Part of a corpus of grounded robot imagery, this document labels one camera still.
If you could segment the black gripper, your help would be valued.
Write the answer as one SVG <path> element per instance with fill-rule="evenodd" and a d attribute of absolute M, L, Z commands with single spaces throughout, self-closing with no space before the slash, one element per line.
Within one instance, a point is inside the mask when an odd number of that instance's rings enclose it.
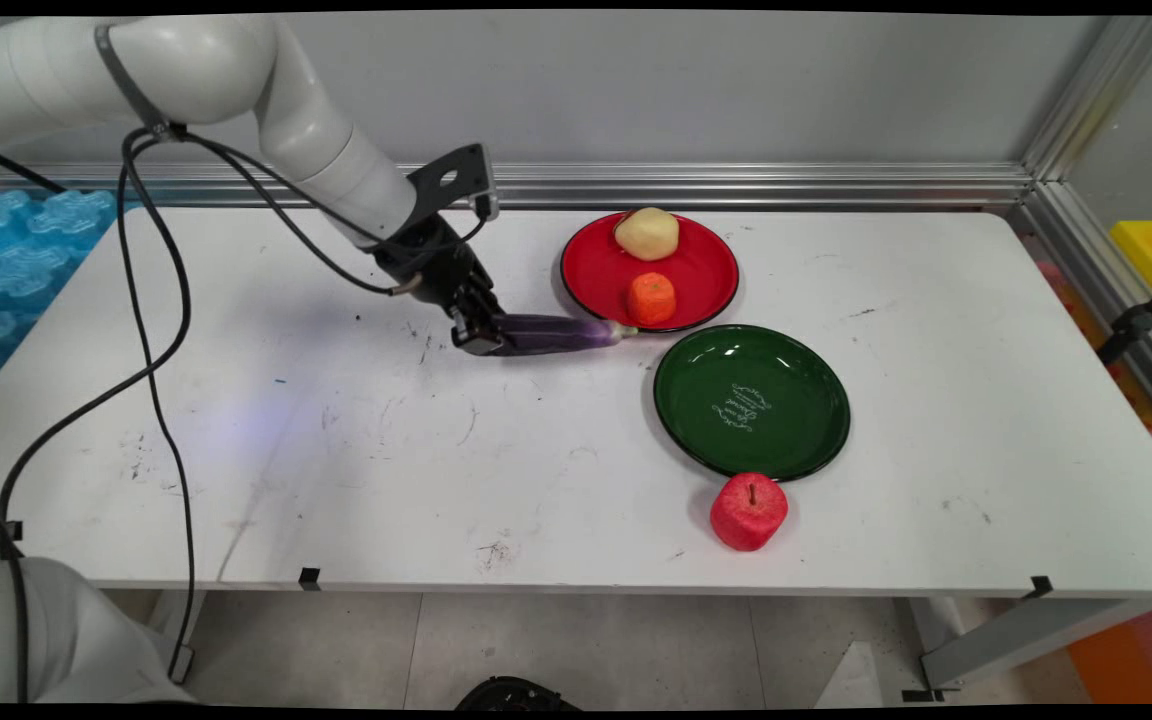
<path fill-rule="evenodd" d="M 439 306 L 453 320 L 450 340 L 460 351 L 477 357 L 506 356 L 513 344 L 498 327 L 505 314 L 494 283 L 468 241 L 482 232 L 484 219 L 467 234 L 433 214 L 372 250 L 372 258 L 410 295 Z"/>

